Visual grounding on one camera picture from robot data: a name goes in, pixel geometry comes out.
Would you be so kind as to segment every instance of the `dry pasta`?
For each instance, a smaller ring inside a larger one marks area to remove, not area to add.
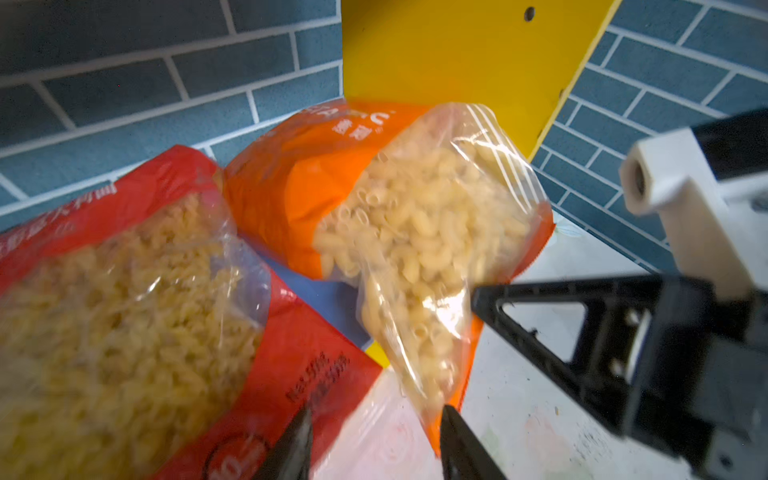
[[[0,297],[0,478],[145,478],[232,406],[260,329],[223,220],[187,195]]]
[[[514,268],[538,214],[532,205],[546,198],[506,136],[486,140],[481,108],[437,107],[403,131],[320,223],[313,243],[324,275],[354,281],[362,271],[363,325],[425,422],[460,381],[468,292]],[[514,182],[502,180],[509,177]],[[350,213],[365,221],[348,227]]]

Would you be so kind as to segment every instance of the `table surface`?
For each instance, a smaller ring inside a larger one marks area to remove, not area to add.
[[[550,242],[516,281],[645,273],[569,220],[557,214],[555,218]],[[520,324],[537,328],[538,338],[567,359],[581,328],[583,307],[517,305],[513,315]],[[510,479],[690,478],[683,461],[605,432],[488,328],[480,339],[462,416]],[[331,454],[316,470],[315,480],[442,478],[439,461],[412,407],[399,395],[391,371],[385,371],[348,419]]]
[[[644,269],[563,217],[516,282],[643,274]],[[517,305],[513,315],[563,359],[583,320],[571,304]],[[690,478],[688,466],[607,433],[496,332],[485,329],[462,416],[508,478]]]

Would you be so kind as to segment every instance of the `orange label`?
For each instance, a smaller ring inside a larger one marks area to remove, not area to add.
[[[379,151],[429,109],[339,99],[293,115],[224,171],[237,226],[291,270],[320,279],[317,225]]]

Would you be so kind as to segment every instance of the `screw hole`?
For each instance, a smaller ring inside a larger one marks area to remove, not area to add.
[[[645,172],[640,164],[634,166],[634,186],[641,197],[645,195]]]
[[[728,455],[720,456],[720,464],[722,464],[723,468],[726,470],[731,470],[733,468],[733,460],[731,460]]]

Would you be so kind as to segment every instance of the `pasta bag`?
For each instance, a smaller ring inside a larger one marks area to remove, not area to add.
[[[554,229],[534,171],[476,104],[337,100],[253,142],[224,171],[240,231],[313,279],[359,285],[433,448],[461,406],[482,323],[474,285],[510,280]]]

